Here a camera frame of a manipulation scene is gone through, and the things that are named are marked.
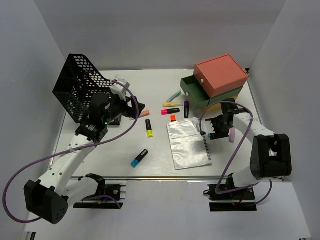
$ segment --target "red drawer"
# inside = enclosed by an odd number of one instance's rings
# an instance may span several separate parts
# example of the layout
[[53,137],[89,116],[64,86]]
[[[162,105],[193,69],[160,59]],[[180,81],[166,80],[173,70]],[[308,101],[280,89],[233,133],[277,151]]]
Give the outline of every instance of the red drawer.
[[229,54],[197,63],[193,74],[210,98],[240,88],[248,79]]

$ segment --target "white wall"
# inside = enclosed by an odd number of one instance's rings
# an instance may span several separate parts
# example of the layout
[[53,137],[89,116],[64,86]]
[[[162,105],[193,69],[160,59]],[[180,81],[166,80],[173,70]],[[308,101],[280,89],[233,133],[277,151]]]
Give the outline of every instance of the white wall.
[[[0,3],[0,193],[20,168],[52,153],[64,111],[52,94],[65,59],[32,0]],[[23,187],[48,162],[23,172],[9,189],[12,213],[26,219]],[[18,240],[24,225],[0,207],[0,239]]]
[[312,239],[320,239],[319,13],[318,0],[288,0],[250,70],[262,121],[290,137],[291,180]]
[[100,70],[178,69],[230,53],[251,67],[286,0],[35,0],[67,57]]

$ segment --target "black basket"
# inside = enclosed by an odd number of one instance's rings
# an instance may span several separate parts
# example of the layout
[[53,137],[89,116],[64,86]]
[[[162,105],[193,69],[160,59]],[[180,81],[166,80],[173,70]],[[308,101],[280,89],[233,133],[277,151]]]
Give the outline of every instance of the black basket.
[[[81,54],[69,54],[53,89],[53,94],[76,123],[89,114],[94,94],[105,93],[112,97],[113,83],[104,78],[90,60]],[[110,125],[119,126],[121,116]]]

